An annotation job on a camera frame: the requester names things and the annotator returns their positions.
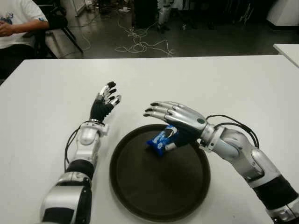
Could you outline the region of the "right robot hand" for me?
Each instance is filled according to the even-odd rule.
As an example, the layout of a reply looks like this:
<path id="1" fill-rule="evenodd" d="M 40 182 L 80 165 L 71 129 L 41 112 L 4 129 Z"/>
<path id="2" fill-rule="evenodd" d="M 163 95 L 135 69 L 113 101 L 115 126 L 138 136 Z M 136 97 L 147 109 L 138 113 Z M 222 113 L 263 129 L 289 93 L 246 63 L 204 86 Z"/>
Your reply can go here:
<path id="1" fill-rule="evenodd" d="M 160 119 L 174 126 L 178 130 L 178 136 L 172 140 L 176 147 L 200 139 L 207 126 L 206 119 L 199 112 L 171 101 L 153 102 L 143 115 Z"/>

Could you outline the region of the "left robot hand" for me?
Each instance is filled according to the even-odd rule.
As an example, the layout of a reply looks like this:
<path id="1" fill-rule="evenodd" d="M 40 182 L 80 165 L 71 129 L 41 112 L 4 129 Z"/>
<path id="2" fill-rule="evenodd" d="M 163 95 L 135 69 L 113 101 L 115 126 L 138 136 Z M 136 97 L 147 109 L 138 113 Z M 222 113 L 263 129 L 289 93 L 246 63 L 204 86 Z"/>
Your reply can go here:
<path id="1" fill-rule="evenodd" d="M 102 123 L 105 117 L 118 105 L 121 101 L 121 95 L 114 96 L 116 93 L 116 83 L 108 82 L 97 94 L 90 110 L 90 120 L 96 120 Z"/>

